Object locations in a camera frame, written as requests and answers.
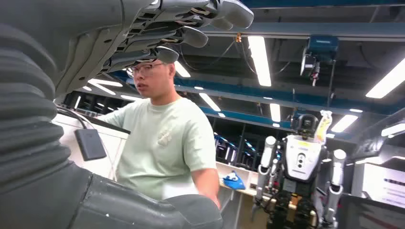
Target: eyeglasses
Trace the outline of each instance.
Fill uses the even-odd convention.
[[[150,74],[150,72],[151,72],[151,70],[153,68],[155,68],[156,66],[161,65],[161,64],[164,64],[164,63],[145,64],[145,65],[142,65],[140,67],[133,67],[132,68],[132,70],[133,70],[132,74],[133,74],[133,76],[135,76],[135,75],[141,73],[142,75],[147,76],[148,74]]]

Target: fluorescent light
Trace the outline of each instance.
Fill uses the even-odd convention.
[[[89,88],[88,86],[84,86],[83,89],[91,91],[91,88]]]
[[[351,112],[357,112],[357,113],[362,113],[363,112],[362,110],[359,110],[359,109],[350,109],[350,111]]]
[[[400,123],[381,131],[381,136],[388,136],[405,130],[405,123]]]
[[[336,123],[335,126],[333,126],[331,131],[333,131],[335,133],[343,132],[347,127],[349,127],[357,119],[358,119],[357,116],[347,114],[340,121],[338,121],[338,123]]]
[[[271,120],[273,122],[280,122],[280,105],[278,104],[270,104],[270,113],[271,113]]]
[[[378,82],[366,97],[381,99],[405,80],[405,59],[394,67],[380,82]]]
[[[177,73],[180,74],[182,77],[185,78],[191,77],[188,71],[178,61],[174,62],[174,67],[176,68]]]
[[[114,87],[122,87],[122,84],[120,84],[118,82],[114,82],[114,81],[108,81],[108,80],[91,79],[91,80],[89,80],[89,83],[90,82],[103,84],[103,85],[110,85],[110,86],[114,86]]]
[[[220,112],[221,109],[214,103],[214,101],[206,94],[200,93],[201,98],[215,111]]]
[[[360,164],[364,164],[364,163],[368,163],[368,162],[380,165],[383,163],[383,160],[379,156],[373,156],[373,157],[368,157],[361,161],[356,161],[356,164],[360,165]]]
[[[247,39],[249,41],[249,47],[252,53],[253,63],[255,64],[259,84],[270,87],[271,79],[267,61],[265,39],[261,36],[248,36]]]
[[[93,85],[93,86],[95,86],[95,87],[98,87],[99,89],[101,89],[101,90],[107,92],[108,94],[116,95],[115,92],[111,91],[110,89],[105,88],[105,87],[99,85],[98,83],[91,82],[91,81],[92,81],[92,80],[89,80],[89,84],[91,84],[91,85]]]
[[[124,95],[124,94],[121,95],[121,98],[123,98],[123,99],[128,99],[128,100],[132,100],[132,101],[142,100],[142,98],[133,97],[133,96]]]
[[[82,98],[81,96],[79,96],[79,97],[77,98],[76,104],[75,104],[75,109],[77,109],[77,107],[79,106],[79,102],[80,102],[80,99],[81,99],[81,98]]]

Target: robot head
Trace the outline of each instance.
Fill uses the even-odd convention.
[[[302,114],[293,119],[292,128],[304,138],[314,137],[318,122],[317,117],[311,114]]]

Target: mint green t-shirt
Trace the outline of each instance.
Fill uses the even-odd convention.
[[[216,168],[211,125],[188,99],[162,106],[143,99],[99,119],[131,131],[117,181],[151,198],[198,194],[191,172]]]

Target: man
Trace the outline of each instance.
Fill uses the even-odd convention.
[[[213,130],[199,107],[174,89],[174,64],[133,67],[135,86],[148,99],[99,117],[131,131],[117,181],[151,198],[207,196],[219,207]]]

